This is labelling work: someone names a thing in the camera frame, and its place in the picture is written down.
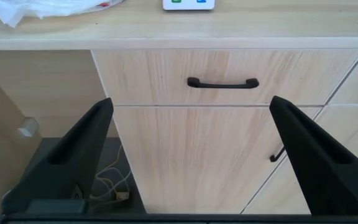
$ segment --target power cord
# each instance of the power cord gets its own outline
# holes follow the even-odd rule
[[[107,187],[108,191],[106,193],[102,194],[102,195],[99,195],[99,196],[90,195],[91,200],[96,200],[96,201],[101,202],[99,204],[94,205],[93,207],[109,205],[109,204],[112,204],[112,203],[125,201],[125,200],[127,200],[129,198],[129,186],[128,186],[128,183],[127,183],[127,179],[132,174],[132,171],[129,171],[129,173],[124,177],[119,169],[113,167],[119,161],[119,158],[120,158],[120,155],[121,155],[121,150],[122,150],[122,144],[120,145],[120,147],[118,149],[117,159],[113,163],[111,163],[110,165],[106,166],[102,171],[98,172],[95,175],[95,179],[100,181],[100,182],[102,182]],[[119,182],[114,184],[112,182],[112,180],[110,180],[109,178],[100,177],[101,174],[103,174],[103,173],[105,173],[106,171],[109,171],[109,170],[115,170],[116,172],[118,172],[118,174],[122,177],[122,180],[120,180]],[[122,183],[124,183],[124,182],[125,182],[125,185],[126,185],[127,192],[118,192],[116,190],[117,186],[122,184]],[[111,193],[113,191],[114,191],[114,193],[116,193],[116,198],[119,198],[118,195],[120,193],[124,194],[127,197],[124,197],[124,199],[120,199],[120,200],[117,199],[117,200],[107,201],[109,198],[111,198]]]

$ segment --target white device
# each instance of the white device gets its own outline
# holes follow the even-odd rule
[[[212,10],[215,0],[162,0],[165,10]]]

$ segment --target black object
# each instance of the black object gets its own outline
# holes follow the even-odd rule
[[[245,84],[239,85],[222,85],[222,84],[208,84],[201,83],[198,78],[189,77],[187,78],[187,85],[193,88],[230,88],[230,89],[252,89],[259,86],[258,79],[250,78],[246,80]]]
[[[295,105],[270,104],[312,215],[358,215],[358,158]]]
[[[89,198],[112,112],[110,98],[96,103],[2,199],[2,212],[25,212],[33,200],[53,206],[57,199]],[[86,210],[81,202],[73,205]]]
[[[2,210],[7,214],[3,222],[358,223],[358,158],[289,101],[275,96],[270,111],[313,216],[84,216],[113,112],[111,100],[106,99],[93,106],[2,200]],[[58,212],[62,204],[72,207]],[[52,208],[45,213],[41,211],[45,206]]]
[[[280,152],[277,154],[277,156],[274,156],[274,155],[272,155],[272,156],[270,156],[270,161],[271,162],[277,162],[278,161],[278,159],[281,157],[281,155],[284,153],[284,151],[285,151],[285,148],[282,148],[281,150],[280,150]]]

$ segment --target white plug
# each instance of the white plug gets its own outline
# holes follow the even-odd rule
[[[129,199],[129,192],[117,192],[116,194],[116,200],[122,201]]]
[[[212,10],[215,0],[162,0],[165,10]]]
[[[34,118],[24,118],[21,127],[18,131],[24,137],[32,137],[38,131],[39,125]]]

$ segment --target black handle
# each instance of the black handle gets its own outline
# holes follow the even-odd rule
[[[233,88],[233,89],[251,89],[259,86],[258,79],[250,78],[246,80],[246,84],[239,85],[222,85],[222,84],[208,84],[201,83],[198,78],[189,77],[187,78],[187,85],[193,88]]]
[[[283,154],[284,151],[285,151],[285,149],[283,148],[283,149],[277,154],[277,156],[274,156],[274,155],[270,156],[270,161],[271,161],[271,162],[277,162],[278,159],[280,158],[280,156]]]

